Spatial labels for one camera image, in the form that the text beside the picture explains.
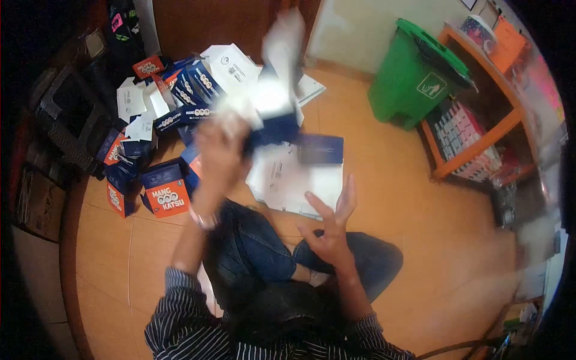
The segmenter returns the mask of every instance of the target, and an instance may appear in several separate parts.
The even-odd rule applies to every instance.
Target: tile floor
[[[390,241],[404,253],[398,277],[373,304],[384,335],[416,354],[480,338],[518,283],[514,234],[494,229],[485,195],[429,181],[416,131],[376,121],[367,83],[317,69],[307,73],[327,90],[303,108],[304,130],[344,137],[344,172],[356,176],[358,207],[348,229]],[[154,162],[183,149],[179,141],[161,139]],[[104,181],[90,178],[84,185],[77,208],[68,210],[70,239],[62,247],[71,264],[63,264],[62,278],[78,348],[85,358],[151,359],[143,329],[164,292],[164,268],[187,215],[156,219],[140,206],[122,219],[109,208]],[[286,242],[300,240],[299,215],[266,209],[245,184],[230,197],[265,213]]]

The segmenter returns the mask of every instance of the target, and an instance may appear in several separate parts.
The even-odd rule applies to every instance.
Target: right hand
[[[226,135],[222,126],[211,119],[202,122],[195,133],[202,162],[201,185],[222,196],[227,195],[250,169],[250,160],[242,157],[249,126],[240,118],[235,121],[234,135]]]
[[[355,269],[354,255],[346,242],[346,222],[357,205],[354,175],[348,175],[346,186],[336,203],[335,212],[313,193],[308,191],[305,197],[324,221],[324,235],[320,237],[314,235],[306,225],[297,225],[310,249],[319,258],[334,266],[336,271]]]

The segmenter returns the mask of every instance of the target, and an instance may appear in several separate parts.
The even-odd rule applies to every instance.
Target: green trash bin
[[[398,28],[376,79],[368,91],[374,117],[412,129],[458,87],[472,81],[468,68],[419,26],[404,20]]]

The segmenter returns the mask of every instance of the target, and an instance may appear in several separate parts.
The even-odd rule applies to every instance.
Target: denim jeans
[[[213,284],[215,297],[224,309],[238,304],[266,283],[289,281],[296,264],[333,274],[302,240],[291,255],[282,240],[260,213],[227,200],[220,224],[208,235],[204,267]],[[319,236],[322,230],[316,230]],[[370,302],[391,283],[402,267],[400,250],[364,233],[346,233],[354,254],[360,281]]]

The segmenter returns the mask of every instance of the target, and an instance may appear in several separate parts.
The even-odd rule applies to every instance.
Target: striped shirt
[[[262,348],[232,342],[206,306],[200,283],[174,268],[166,269],[166,295],[144,331],[154,359],[382,359],[405,360],[414,355],[388,343],[371,314],[343,330],[345,346],[334,346],[312,336],[308,341],[279,341]]]

